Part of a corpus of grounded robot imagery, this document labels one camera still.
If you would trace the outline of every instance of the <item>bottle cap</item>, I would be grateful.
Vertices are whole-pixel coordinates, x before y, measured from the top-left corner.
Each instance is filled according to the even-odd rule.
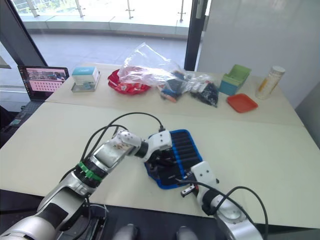
[[[273,73],[279,74],[279,75],[283,75],[283,74],[285,74],[285,72],[286,72],[286,70],[285,70],[283,67],[281,67],[281,66],[273,66],[273,67],[271,68],[271,71],[272,71]]]

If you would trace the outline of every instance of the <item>plastic bottle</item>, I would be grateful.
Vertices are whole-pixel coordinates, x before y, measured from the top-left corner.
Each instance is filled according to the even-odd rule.
[[[285,69],[281,66],[273,66],[268,76],[263,80],[259,88],[256,90],[255,96],[258,99],[267,99],[278,82],[285,74]]]

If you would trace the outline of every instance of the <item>orange plate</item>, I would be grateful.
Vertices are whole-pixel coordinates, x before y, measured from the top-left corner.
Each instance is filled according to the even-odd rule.
[[[258,104],[255,101],[243,93],[229,96],[226,101],[238,113],[249,112],[258,107]]]

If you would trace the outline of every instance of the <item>green band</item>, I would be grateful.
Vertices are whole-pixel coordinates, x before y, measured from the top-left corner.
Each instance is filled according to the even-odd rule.
[[[82,169],[82,171],[85,172],[85,176],[89,179],[94,179],[97,180],[99,182],[102,182],[102,178],[99,177],[98,175],[96,175],[93,171],[89,170],[86,165],[84,165],[83,162],[79,162],[79,167]]]

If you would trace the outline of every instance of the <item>laptop screen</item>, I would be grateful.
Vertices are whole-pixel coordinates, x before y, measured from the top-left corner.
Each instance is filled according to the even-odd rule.
[[[66,67],[18,66],[18,69],[32,101],[45,101],[69,77]]]

